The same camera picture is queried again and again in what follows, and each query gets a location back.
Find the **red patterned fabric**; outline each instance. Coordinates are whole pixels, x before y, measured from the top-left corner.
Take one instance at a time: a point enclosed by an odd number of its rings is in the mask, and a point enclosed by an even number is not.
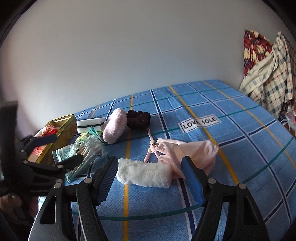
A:
[[[42,129],[42,137],[56,134],[59,131],[59,129],[55,128],[53,125],[46,126]],[[40,156],[41,152],[46,148],[46,145],[35,147],[32,153],[34,153],[37,156]]]
[[[272,43],[256,31],[244,32],[244,75],[272,52]]]

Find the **pink drawstring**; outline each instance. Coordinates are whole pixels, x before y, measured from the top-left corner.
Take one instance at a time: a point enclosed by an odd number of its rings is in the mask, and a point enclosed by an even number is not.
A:
[[[157,145],[155,145],[155,141],[153,140],[153,137],[151,135],[151,131],[149,128],[147,129],[147,132],[148,132],[148,136],[150,138],[150,144],[149,144],[148,152],[144,158],[144,162],[147,162],[149,160],[151,152],[153,152],[156,155],[157,159],[159,158],[157,150],[155,149],[155,147],[157,147]]]

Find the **pink fluffy puff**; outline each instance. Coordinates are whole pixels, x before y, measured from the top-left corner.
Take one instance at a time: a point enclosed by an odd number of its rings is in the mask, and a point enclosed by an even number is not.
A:
[[[103,131],[103,139],[109,144],[113,144],[122,135],[126,127],[126,111],[117,108],[112,112],[107,120],[105,129]]]

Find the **bed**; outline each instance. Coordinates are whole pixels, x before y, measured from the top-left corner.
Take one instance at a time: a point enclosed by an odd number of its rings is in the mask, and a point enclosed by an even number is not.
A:
[[[222,184],[245,183],[266,223],[271,241],[278,241],[296,216],[296,141],[265,109],[219,80],[183,83],[132,94],[85,109],[77,120],[106,117],[116,108],[151,114],[150,129],[157,138],[185,142],[211,140],[220,147],[210,173]],[[207,127],[187,130],[191,118],[215,116]],[[110,155],[143,160],[149,147],[146,131],[126,129]],[[157,159],[151,155],[151,162]],[[91,177],[104,165],[97,159]],[[216,240],[222,240],[227,217],[223,205]],[[78,240],[84,240],[76,203],[72,203]],[[202,213],[183,179],[168,189],[124,186],[115,178],[107,200],[97,207],[109,240],[190,240]]]

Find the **metal screw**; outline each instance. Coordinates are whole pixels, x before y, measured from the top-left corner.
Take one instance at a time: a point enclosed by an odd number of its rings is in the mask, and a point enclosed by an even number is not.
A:
[[[91,183],[92,182],[92,178],[91,177],[87,177],[86,179],[84,179],[85,183]]]
[[[55,188],[55,189],[59,189],[61,186],[62,186],[62,185],[61,185],[60,183],[56,183],[56,184],[54,185],[54,188]]]
[[[214,183],[216,183],[216,179],[214,179],[214,178],[209,178],[207,181],[208,181],[208,183],[210,183],[210,184],[214,184]]]
[[[240,184],[239,184],[239,188],[240,188],[240,189],[246,189],[246,185],[243,184],[243,183],[240,183]]]
[[[62,180],[62,179],[56,179],[55,182],[56,182],[56,183],[63,183],[63,180]]]

